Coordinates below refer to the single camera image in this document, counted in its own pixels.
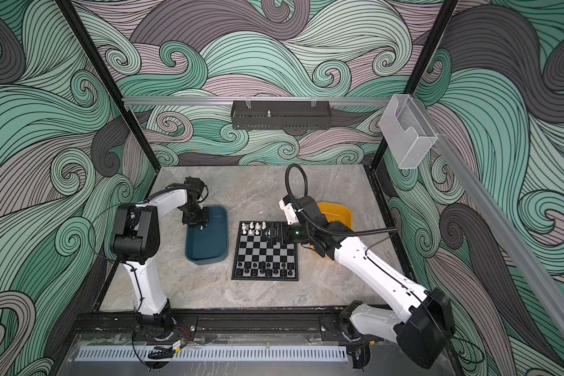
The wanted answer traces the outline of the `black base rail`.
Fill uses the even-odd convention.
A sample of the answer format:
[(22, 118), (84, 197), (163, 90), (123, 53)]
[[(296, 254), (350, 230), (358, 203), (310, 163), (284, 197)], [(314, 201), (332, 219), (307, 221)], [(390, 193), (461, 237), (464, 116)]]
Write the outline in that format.
[(282, 307), (254, 309), (167, 309), (163, 316), (142, 316), (130, 311), (86, 313), (75, 320), (76, 331), (125, 332), (138, 330), (143, 336), (160, 333), (165, 321), (171, 331), (191, 339), (206, 335), (314, 335), (325, 342), (365, 342), (383, 338), (398, 343), (443, 346), (451, 337), (453, 317), (442, 310), (418, 307), (400, 319), (386, 305), (370, 306), (360, 301), (344, 307)]

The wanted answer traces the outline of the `black chess pieces group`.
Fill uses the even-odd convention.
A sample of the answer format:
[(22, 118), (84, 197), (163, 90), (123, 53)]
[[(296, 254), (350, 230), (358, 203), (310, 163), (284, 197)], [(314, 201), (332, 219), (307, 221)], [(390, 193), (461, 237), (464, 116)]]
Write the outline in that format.
[(234, 279), (293, 279), (298, 277), (295, 263), (236, 262)]

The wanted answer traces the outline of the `clear plastic wall box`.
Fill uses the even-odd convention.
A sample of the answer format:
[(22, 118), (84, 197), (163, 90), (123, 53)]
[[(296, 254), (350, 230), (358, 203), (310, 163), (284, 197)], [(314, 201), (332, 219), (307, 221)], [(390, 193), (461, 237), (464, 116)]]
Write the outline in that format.
[(416, 169), (436, 143), (433, 120), (421, 100), (396, 94), (388, 102), (379, 128), (399, 169)]

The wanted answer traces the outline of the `black perforated wall shelf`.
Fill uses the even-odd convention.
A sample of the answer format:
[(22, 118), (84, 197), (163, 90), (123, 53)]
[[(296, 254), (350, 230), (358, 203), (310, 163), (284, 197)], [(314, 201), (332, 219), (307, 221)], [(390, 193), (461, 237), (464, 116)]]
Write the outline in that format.
[(329, 102), (245, 102), (235, 101), (231, 121), (240, 130), (302, 131), (328, 129), (332, 123)]

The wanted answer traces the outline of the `teal plastic bin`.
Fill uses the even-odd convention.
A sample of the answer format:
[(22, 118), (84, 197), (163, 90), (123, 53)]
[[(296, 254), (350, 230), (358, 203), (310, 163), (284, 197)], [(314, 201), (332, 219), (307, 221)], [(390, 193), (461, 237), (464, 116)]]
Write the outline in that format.
[(228, 255), (229, 231), (227, 210), (222, 206), (208, 207), (205, 226), (186, 228), (186, 258), (196, 265), (222, 262)]

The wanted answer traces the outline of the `black white chessboard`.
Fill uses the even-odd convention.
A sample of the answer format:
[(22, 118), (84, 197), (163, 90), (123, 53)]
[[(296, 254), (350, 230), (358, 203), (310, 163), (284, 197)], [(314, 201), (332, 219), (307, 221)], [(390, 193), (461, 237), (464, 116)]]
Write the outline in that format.
[[(280, 228), (283, 222), (267, 222), (268, 229), (259, 236), (241, 235), (240, 224), (238, 225), (238, 236), (236, 250), (233, 257), (233, 269), (231, 278), (233, 280), (268, 280), (268, 281), (297, 281), (299, 279), (299, 263), (297, 244), (281, 244)], [(298, 277), (293, 279), (234, 279), (233, 270), (236, 262), (273, 262), (273, 263), (295, 263)]]

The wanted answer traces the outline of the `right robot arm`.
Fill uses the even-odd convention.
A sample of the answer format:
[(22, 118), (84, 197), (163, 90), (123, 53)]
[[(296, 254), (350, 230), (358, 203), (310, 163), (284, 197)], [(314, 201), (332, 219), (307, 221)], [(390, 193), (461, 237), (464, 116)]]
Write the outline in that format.
[(346, 311), (351, 335), (394, 342), (424, 369), (431, 368), (449, 344), (454, 315), (447, 295), (439, 288), (429, 290), (392, 268), (342, 222), (327, 222), (322, 227), (307, 221), (283, 222), (273, 226), (269, 236), (282, 244), (308, 244), (318, 255), (352, 271), (382, 297), (386, 310), (356, 303)]

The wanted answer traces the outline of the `aluminium wall rail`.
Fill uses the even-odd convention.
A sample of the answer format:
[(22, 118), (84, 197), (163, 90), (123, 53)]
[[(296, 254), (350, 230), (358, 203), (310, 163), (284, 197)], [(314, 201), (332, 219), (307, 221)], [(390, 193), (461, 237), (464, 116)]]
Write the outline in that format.
[(250, 106), (253, 102), (329, 102), (332, 107), (383, 107), (390, 98), (368, 97), (123, 97), (125, 106), (231, 106), (235, 101), (245, 102)]

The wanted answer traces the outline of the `yellow plastic tray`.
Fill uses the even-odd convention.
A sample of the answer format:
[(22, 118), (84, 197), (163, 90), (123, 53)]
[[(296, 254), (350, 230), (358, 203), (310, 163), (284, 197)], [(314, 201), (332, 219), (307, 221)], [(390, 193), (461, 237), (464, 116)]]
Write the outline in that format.
[[(351, 233), (353, 227), (353, 214), (348, 207), (330, 202), (317, 204), (320, 215), (317, 215), (316, 222), (327, 230)], [(335, 259), (335, 251), (341, 247), (341, 243), (347, 236), (336, 236), (324, 233), (320, 230), (313, 231), (312, 248), (321, 257)]]

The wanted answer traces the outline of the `white chess pieces group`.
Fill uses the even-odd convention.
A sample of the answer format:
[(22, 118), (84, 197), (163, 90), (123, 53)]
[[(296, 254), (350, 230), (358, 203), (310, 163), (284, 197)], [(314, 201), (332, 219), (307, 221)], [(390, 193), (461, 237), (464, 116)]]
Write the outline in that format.
[(268, 223), (263, 222), (242, 222), (240, 224), (241, 235), (259, 236), (268, 229)]

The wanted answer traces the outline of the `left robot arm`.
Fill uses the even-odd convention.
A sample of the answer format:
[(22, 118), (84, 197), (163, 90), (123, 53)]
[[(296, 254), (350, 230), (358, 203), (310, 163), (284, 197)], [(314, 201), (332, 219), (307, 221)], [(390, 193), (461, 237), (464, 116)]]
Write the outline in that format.
[(144, 201), (119, 205), (115, 212), (110, 247), (132, 279), (138, 301), (136, 319), (141, 325), (159, 327), (163, 337), (172, 334), (175, 324), (154, 263), (161, 244), (159, 220), (178, 209), (184, 225), (203, 229), (209, 220), (208, 209), (201, 207), (206, 197), (207, 185), (187, 177)]

